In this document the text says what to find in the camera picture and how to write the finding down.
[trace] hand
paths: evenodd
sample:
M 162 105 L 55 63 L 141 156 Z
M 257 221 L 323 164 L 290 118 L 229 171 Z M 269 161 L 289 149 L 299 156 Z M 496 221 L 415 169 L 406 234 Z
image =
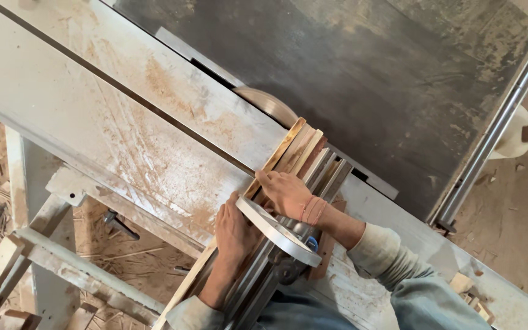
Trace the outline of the hand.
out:
M 249 227 L 244 215 L 235 206 L 239 195 L 231 193 L 229 199 L 219 207 L 215 218 L 215 237 L 217 239 L 218 265 L 236 271 L 257 243 L 258 229 Z
M 305 204 L 312 194 L 304 182 L 294 174 L 270 171 L 268 175 L 262 170 L 256 171 L 256 179 L 262 190 L 272 201 L 275 212 L 298 220 Z

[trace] circular saw blade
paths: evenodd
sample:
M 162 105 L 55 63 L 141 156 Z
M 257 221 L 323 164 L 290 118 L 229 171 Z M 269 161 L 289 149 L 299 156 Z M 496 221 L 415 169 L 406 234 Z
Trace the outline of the circular saw blade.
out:
M 245 86 L 236 87 L 233 91 L 258 109 L 276 119 L 284 128 L 291 128 L 299 119 L 288 105 L 266 92 Z

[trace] right hand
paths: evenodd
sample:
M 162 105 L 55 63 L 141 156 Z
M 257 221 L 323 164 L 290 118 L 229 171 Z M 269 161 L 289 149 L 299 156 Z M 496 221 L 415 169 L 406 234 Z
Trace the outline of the right hand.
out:
M 294 174 L 278 173 L 276 171 L 256 171 L 256 179 L 262 185 L 262 190 L 272 202 L 275 212 L 298 220 L 303 208 L 312 194 L 304 182 Z

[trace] left hand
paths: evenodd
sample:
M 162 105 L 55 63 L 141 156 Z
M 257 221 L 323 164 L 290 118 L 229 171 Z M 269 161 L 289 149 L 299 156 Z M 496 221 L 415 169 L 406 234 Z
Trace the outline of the left hand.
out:
M 219 250 L 217 263 L 234 272 L 252 251 L 259 233 L 256 226 L 248 226 L 244 215 L 235 206 L 238 198 L 238 192 L 232 192 L 225 204 L 219 207 L 215 218 L 215 237 Z

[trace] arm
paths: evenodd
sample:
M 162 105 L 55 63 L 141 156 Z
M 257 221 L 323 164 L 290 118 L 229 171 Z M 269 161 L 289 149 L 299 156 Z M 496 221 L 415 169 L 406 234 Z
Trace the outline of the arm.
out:
M 366 224 L 336 210 L 296 176 L 256 172 L 271 200 L 268 207 L 325 231 L 345 247 L 359 275 L 375 278 L 392 292 L 401 329 L 490 329 L 431 265 L 401 245 L 391 229 Z
M 256 244 L 258 229 L 249 227 L 235 206 L 237 191 L 215 217 L 218 254 L 199 296 L 192 296 L 166 314 L 174 330 L 216 330 L 224 321 L 221 309 L 244 259 Z

